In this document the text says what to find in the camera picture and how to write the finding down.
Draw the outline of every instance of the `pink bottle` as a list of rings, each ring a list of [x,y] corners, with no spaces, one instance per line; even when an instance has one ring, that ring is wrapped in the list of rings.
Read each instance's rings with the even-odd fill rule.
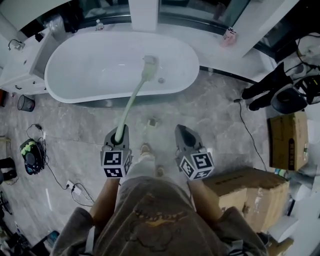
[[[221,42],[221,47],[228,47],[234,45],[236,43],[237,33],[232,29],[232,27],[228,27],[223,35],[223,40]]]

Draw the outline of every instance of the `extension cord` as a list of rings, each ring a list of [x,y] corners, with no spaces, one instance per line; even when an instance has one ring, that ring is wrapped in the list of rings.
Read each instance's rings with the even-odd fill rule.
[[[71,182],[70,180],[67,181],[66,183],[66,187],[68,189],[73,190],[74,193],[76,193],[78,196],[80,196],[82,194],[82,189],[80,187],[78,187],[77,185],[75,185],[73,182]]]

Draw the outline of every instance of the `person's foot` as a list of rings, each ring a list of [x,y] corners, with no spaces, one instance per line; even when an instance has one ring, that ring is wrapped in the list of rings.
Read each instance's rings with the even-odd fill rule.
[[[140,154],[142,155],[143,153],[151,153],[151,147],[148,143],[143,143],[140,149]]]
[[[156,177],[162,177],[165,173],[165,168],[162,165],[159,165],[155,170]]]

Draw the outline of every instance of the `white freestanding bathtub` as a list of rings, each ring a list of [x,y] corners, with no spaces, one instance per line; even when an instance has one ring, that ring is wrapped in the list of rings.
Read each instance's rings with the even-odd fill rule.
[[[175,38],[96,31],[76,34],[54,51],[45,68],[45,85],[63,103],[130,97],[141,80],[145,55],[158,57],[159,67],[138,96],[182,91],[199,73],[194,50]]]

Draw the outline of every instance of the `brown cardboard box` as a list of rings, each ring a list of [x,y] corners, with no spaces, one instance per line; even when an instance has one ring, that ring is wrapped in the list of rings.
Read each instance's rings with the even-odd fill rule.
[[[268,120],[270,166],[298,171],[308,162],[308,127],[305,112],[277,116]]]
[[[247,188],[239,188],[235,191],[231,191],[228,194],[221,195],[219,197],[219,206],[224,212],[226,209],[234,206],[242,213],[245,202],[247,199]]]
[[[255,232],[265,232],[274,225],[283,214],[283,206],[287,200],[289,183],[282,177],[263,170],[247,168],[240,171],[231,172],[219,176],[214,176],[204,180],[204,184],[213,190],[220,198],[226,198],[226,195],[239,194],[242,189],[246,189],[244,200],[243,215],[245,220]],[[232,201],[224,203],[224,207],[232,206]],[[241,202],[235,204],[239,210]]]
[[[278,243],[272,237],[270,237],[271,245],[267,248],[269,256],[282,256],[289,249],[290,246],[293,245],[294,241],[291,238],[287,238],[286,240]]]

